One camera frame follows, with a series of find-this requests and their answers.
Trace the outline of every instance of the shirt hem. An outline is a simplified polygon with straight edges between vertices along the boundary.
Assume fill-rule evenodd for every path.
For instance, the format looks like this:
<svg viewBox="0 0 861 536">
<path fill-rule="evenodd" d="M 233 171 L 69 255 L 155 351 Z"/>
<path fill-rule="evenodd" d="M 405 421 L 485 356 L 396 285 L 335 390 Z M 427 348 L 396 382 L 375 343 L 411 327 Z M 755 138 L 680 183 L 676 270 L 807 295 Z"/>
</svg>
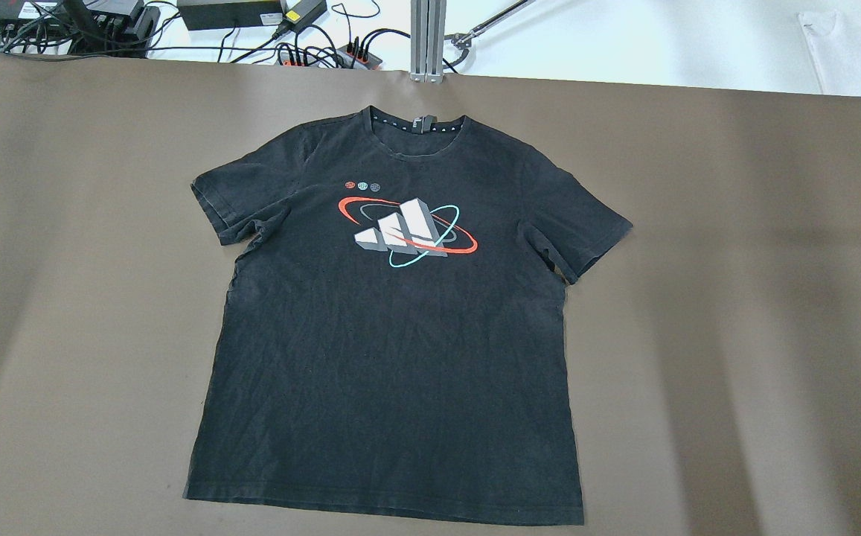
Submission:
<svg viewBox="0 0 861 536">
<path fill-rule="evenodd" d="M 509 526 L 584 525 L 582 506 L 485 505 L 415 494 L 276 482 L 189 482 L 186 499 Z"/>
</svg>

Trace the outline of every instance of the printed logo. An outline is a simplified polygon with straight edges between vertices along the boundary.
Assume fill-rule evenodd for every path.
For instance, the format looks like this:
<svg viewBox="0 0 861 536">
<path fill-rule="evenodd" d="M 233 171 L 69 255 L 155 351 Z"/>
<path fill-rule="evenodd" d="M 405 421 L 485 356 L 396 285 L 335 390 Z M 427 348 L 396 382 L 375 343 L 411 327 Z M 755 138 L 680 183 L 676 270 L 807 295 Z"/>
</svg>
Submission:
<svg viewBox="0 0 861 536">
<path fill-rule="evenodd" d="M 356 209 L 363 218 L 376 223 L 374 227 L 354 235 L 356 244 L 369 251 L 390 252 L 387 262 L 393 268 L 410 266 L 427 255 L 447 257 L 468 255 L 477 251 L 477 240 L 457 225 L 460 209 L 456 205 L 444 205 L 430 210 L 427 204 L 417 197 L 403 203 L 376 200 L 373 197 L 345 197 L 338 203 L 338 210 L 348 220 L 361 225 L 351 216 L 349 208 Z M 438 216 L 438 211 L 443 211 L 444 216 L 450 217 L 450 220 Z M 457 241 L 464 244 L 464 247 L 452 247 L 453 242 Z M 394 254 L 416 257 L 400 262 L 399 258 L 394 258 Z"/>
</svg>

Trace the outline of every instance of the power strip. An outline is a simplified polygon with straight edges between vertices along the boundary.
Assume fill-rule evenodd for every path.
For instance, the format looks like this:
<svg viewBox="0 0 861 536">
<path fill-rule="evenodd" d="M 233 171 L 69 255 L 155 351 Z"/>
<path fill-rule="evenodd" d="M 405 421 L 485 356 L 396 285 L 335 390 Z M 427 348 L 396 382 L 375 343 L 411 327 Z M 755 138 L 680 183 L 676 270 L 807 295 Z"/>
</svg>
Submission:
<svg viewBox="0 0 861 536">
<path fill-rule="evenodd" d="M 354 68 L 361 68 L 365 71 L 373 71 L 376 68 L 380 67 L 380 64 L 383 63 L 383 59 L 377 57 L 376 54 L 368 54 L 368 57 L 353 57 L 351 52 L 354 50 L 354 45 L 348 43 L 345 47 L 338 48 L 338 55 L 341 57 L 342 62 L 344 62 L 345 67 L 350 67 L 351 64 L 354 64 Z"/>
</svg>

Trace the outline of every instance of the white cloth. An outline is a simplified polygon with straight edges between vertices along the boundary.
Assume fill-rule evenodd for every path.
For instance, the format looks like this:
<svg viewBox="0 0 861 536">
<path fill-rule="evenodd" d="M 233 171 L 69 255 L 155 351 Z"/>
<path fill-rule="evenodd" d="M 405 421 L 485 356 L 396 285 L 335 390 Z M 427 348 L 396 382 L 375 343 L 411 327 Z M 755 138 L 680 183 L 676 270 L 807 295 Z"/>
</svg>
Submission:
<svg viewBox="0 0 861 536">
<path fill-rule="evenodd" d="M 798 15 L 821 90 L 861 96 L 861 18 L 839 11 Z"/>
</svg>

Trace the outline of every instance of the brown table surface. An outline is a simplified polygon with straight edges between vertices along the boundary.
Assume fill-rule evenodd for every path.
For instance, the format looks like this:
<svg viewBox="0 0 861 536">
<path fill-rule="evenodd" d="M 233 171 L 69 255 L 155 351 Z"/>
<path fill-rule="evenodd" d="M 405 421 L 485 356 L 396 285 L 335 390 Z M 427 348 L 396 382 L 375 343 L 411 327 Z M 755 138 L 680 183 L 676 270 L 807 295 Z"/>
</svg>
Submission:
<svg viewBox="0 0 861 536">
<path fill-rule="evenodd" d="M 466 113 L 635 230 L 569 289 L 586 526 L 182 499 L 240 246 L 188 184 Z M 0 57 L 0 535 L 861 534 L 861 98 Z"/>
</svg>

